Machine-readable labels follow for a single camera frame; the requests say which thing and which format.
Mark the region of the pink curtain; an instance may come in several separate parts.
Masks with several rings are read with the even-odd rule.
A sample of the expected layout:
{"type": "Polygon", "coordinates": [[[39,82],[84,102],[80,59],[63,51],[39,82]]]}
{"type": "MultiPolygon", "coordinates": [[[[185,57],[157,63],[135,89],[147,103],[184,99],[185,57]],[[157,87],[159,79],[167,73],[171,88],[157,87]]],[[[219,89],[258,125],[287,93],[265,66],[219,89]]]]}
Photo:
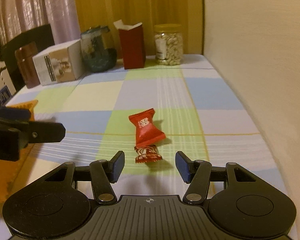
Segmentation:
{"type": "Polygon", "coordinates": [[[0,42],[49,24],[56,44],[80,38],[75,0],[0,0],[0,42]]]}

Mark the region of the large red candy packet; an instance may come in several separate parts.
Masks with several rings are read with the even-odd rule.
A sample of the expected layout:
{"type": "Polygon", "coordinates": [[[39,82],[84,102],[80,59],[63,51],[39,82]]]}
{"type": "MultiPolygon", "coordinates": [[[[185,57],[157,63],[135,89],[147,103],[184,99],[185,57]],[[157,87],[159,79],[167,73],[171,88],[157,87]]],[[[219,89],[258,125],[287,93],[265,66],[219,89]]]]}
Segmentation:
{"type": "Polygon", "coordinates": [[[163,131],[153,123],[155,110],[150,108],[146,111],[130,115],[130,122],[136,127],[135,143],[137,148],[153,145],[166,138],[163,131]]]}

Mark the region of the dark red open box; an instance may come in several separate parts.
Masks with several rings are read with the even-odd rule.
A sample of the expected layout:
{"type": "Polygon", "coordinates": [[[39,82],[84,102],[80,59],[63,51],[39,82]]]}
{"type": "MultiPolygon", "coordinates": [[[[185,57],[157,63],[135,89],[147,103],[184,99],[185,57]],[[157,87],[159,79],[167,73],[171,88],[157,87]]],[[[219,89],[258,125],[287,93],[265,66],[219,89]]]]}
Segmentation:
{"type": "Polygon", "coordinates": [[[122,20],[114,22],[119,32],[123,65],[125,69],[143,68],[146,61],[142,22],[126,25],[122,20]]]}

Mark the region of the black appliance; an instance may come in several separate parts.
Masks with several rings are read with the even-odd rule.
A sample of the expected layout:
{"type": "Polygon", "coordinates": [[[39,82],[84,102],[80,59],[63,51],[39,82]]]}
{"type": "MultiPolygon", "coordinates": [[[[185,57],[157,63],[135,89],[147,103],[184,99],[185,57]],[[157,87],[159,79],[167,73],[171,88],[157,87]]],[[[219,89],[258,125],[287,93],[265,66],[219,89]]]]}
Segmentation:
{"type": "Polygon", "coordinates": [[[19,34],[2,47],[2,58],[16,91],[25,86],[18,60],[30,56],[30,52],[37,54],[54,44],[51,25],[46,24],[19,34]]]}

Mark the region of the small dark red candy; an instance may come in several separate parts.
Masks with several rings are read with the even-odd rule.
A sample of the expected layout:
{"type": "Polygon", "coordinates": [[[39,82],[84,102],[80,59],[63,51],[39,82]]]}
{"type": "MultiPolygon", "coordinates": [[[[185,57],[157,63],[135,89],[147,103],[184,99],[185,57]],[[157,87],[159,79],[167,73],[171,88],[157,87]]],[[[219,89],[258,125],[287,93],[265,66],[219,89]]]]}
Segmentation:
{"type": "Polygon", "coordinates": [[[158,148],[155,145],[149,145],[145,147],[134,147],[134,150],[138,154],[135,158],[136,163],[152,163],[162,160],[162,156],[159,154],[158,148]]]}

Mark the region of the white wooden chair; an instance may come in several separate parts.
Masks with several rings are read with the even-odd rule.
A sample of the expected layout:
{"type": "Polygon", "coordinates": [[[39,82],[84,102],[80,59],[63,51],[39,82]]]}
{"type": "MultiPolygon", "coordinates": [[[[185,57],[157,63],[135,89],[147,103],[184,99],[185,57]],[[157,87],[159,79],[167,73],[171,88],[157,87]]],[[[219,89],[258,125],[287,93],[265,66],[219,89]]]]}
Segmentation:
{"type": "Polygon", "coordinates": [[[5,86],[8,88],[8,91],[11,95],[14,95],[16,93],[15,87],[8,73],[6,64],[4,61],[0,61],[0,90],[5,86]]]}

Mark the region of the brown metal canister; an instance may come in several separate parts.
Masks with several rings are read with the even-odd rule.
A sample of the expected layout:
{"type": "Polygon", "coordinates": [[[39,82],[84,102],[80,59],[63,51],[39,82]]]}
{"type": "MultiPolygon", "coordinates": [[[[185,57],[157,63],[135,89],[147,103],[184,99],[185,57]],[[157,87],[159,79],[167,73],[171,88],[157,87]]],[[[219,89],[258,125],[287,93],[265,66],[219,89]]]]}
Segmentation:
{"type": "Polygon", "coordinates": [[[38,54],[36,43],[33,41],[20,47],[15,52],[18,68],[27,88],[33,88],[40,84],[33,57],[38,54]]]}

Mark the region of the yellow curtain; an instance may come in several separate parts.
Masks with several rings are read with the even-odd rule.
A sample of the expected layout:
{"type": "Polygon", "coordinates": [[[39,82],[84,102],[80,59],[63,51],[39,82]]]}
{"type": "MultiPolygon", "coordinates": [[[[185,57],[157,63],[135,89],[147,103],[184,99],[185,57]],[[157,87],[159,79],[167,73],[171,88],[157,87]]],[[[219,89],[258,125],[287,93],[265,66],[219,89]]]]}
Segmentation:
{"type": "Polygon", "coordinates": [[[113,23],[142,23],[146,55],[155,54],[153,27],[163,23],[181,24],[185,54],[203,52],[204,0],[75,0],[81,31],[107,25],[115,48],[120,39],[113,23]]]}

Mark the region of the orange plastic tray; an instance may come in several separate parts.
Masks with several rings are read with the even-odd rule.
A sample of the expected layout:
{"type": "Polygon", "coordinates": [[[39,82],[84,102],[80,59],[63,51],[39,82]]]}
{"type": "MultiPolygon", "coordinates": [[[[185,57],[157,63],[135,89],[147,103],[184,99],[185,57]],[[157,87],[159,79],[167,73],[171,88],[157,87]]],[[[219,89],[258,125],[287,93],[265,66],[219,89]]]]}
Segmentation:
{"type": "Polygon", "coordinates": [[[0,203],[12,192],[21,168],[33,148],[26,144],[25,134],[15,128],[16,121],[33,121],[34,108],[38,100],[0,106],[0,203]]]}

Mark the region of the green glass jar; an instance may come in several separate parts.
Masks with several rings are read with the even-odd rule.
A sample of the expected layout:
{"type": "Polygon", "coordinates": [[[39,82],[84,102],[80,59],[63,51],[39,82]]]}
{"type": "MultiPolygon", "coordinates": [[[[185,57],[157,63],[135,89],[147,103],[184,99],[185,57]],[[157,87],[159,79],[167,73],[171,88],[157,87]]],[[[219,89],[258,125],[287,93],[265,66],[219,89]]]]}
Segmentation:
{"type": "Polygon", "coordinates": [[[117,51],[107,25],[82,32],[80,42],[83,62],[90,72],[105,72],[116,65],[117,51]]]}

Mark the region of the white product box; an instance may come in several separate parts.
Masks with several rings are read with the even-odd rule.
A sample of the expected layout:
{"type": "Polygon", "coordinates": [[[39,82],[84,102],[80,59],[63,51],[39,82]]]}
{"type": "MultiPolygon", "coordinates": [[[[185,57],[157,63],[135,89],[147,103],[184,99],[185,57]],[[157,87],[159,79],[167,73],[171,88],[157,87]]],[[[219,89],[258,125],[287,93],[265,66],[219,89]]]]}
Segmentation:
{"type": "Polygon", "coordinates": [[[32,60],[42,86],[75,81],[86,72],[80,40],[50,46],[32,60]]]}

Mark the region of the blue milk carton box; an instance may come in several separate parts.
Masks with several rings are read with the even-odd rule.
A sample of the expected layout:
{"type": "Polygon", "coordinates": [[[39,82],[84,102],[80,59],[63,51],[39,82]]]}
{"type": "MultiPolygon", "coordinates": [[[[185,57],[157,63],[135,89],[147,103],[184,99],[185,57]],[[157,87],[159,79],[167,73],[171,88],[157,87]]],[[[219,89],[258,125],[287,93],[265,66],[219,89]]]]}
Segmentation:
{"type": "Polygon", "coordinates": [[[7,86],[2,87],[0,90],[0,106],[5,105],[11,98],[12,94],[10,93],[9,88],[7,86]]]}

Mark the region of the checkered tablecloth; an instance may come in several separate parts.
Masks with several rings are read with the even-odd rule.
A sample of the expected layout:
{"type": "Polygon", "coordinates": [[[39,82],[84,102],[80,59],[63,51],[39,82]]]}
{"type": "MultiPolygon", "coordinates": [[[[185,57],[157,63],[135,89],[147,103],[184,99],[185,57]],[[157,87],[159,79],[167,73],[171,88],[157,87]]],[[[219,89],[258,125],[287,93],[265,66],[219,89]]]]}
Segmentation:
{"type": "Polygon", "coordinates": [[[270,150],[233,91],[202,55],[185,55],[179,66],[147,59],[142,69],[122,66],[57,85],[22,88],[11,100],[36,99],[34,116],[66,128],[60,143],[34,146],[16,187],[32,182],[67,160],[78,165],[122,150],[126,164],[114,185],[117,194],[184,194],[174,165],[183,151],[192,159],[224,166],[234,161],[285,192],[270,150]],[[137,164],[135,127],[128,117],[153,108],[155,125],[166,134],[162,159],[137,164]]]}

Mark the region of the clear jar of nuts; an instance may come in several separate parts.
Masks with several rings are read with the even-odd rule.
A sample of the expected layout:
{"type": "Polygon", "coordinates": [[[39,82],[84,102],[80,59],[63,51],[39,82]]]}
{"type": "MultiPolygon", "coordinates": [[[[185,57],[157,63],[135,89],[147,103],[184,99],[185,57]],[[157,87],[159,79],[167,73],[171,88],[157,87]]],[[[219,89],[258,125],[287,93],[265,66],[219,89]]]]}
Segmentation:
{"type": "Polygon", "coordinates": [[[154,26],[155,58],[158,64],[174,66],[183,59],[183,36],[180,24],[154,26]]]}

